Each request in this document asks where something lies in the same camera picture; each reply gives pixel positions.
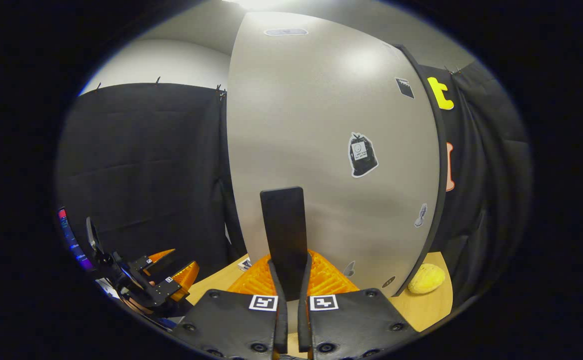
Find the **yellow ball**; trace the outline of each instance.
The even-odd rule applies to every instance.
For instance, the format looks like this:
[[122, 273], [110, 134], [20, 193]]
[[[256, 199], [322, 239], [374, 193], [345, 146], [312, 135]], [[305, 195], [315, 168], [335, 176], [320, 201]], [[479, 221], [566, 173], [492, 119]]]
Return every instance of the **yellow ball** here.
[[422, 264], [407, 285], [414, 294], [433, 292], [445, 281], [445, 272], [434, 264]]

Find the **orange plastic part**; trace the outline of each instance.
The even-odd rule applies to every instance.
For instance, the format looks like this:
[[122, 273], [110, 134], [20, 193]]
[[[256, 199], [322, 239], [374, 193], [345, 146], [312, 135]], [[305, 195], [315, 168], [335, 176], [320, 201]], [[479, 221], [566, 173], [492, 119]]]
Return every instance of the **orange plastic part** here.
[[191, 264], [171, 276], [171, 278], [181, 286], [177, 292], [174, 292], [171, 295], [171, 298], [174, 301], [180, 301], [184, 296], [189, 295], [189, 287], [194, 284], [194, 281], [198, 276], [198, 271], [200, 271], [198, 263], [192, 261]]
[[244, 274], [234, 281], [227, 291], [239, 294], [275, 296], [276, 287], [274, 286], [272, 273], [269, 271], [269, 264], [267, 263], [271, 258], [271, 255], [266, 255], [255, 262]]
[[[158, 260], [161, 260], [163, 257], [165, 257], [166, 255], [170, 254], [172, 251], [176, 250], [175, 248], [171, 249], [171, 250], [165, 250], [165, 251], [161, 251], [161, 252], [157, 252], [154, 255], [150, 255], [147, 256], [152, 263], [157, 262]], [[152, 274], [150, 274], [150, 272], [147, 269], [142, 269], [142, 271], [145, 272], [145, 274], [147, 274], [147, 276], [150, 276]]]
[[357, 292], [359, 290], [323, 255], [316, 251], [307, 251], [311, 255], [311, 272], [309, 273], [307, 296], [326, 296]]
[[[323, 296], [357, 292], [359, 289], [331, 264], [323, 255], [308, 250], [311, 255], [311, 272], [307, 296]], [[239, 294], [275, 296], [276, 287], [269, 271], [271, 255], [266, 255], [253, 264], [230, 287], [228, 292]]]

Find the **black curtain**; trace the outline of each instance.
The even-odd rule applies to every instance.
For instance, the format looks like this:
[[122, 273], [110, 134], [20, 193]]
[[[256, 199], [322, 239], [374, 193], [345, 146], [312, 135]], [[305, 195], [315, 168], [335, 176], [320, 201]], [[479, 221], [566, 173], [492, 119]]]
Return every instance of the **black curtain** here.
[[133, 261], [175, 248], [168, 271], [196, 260], [197, 280], [245, 255], [223, 102], [214, 89], [168, 83], [108, 86], [76, 99], [55, 183], [85, 253], [90, 216], [106, 251]]
[[442, 109], [454, 187], [430, 251], [441, 251], [453, 286], [453, 307], [485, 289], [522, 239], [532, 187], [523, 121], [507, 92], [479, 62], [460, 71], [421, 66], [445, 84], [454, 103]]

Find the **ceiling light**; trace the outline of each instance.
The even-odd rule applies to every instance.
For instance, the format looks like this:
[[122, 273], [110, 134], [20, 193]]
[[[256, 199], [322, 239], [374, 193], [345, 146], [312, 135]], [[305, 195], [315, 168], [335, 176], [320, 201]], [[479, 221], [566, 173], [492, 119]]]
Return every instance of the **ceiling light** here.
[[289, 0], [223, 0], [223, 2], [236, 3], [247, 10], [271, 9], [276, 5], [288, 2]]

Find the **gray curved panel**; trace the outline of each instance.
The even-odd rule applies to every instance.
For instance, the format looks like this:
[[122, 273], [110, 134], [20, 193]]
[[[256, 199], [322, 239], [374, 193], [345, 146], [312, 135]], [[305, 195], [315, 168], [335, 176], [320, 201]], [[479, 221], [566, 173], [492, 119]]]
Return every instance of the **gray curved panel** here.
[[347, 272], [360, 289], [393, 296], [424, 248], [440, 180], [433, 110], [405, 55], [328, 20], [247, 13], [227, 88], [232, 183], [252, 261], [269, 253], [259, 193], [300, 186], [309, 248], [343, 272], [354, 262]]

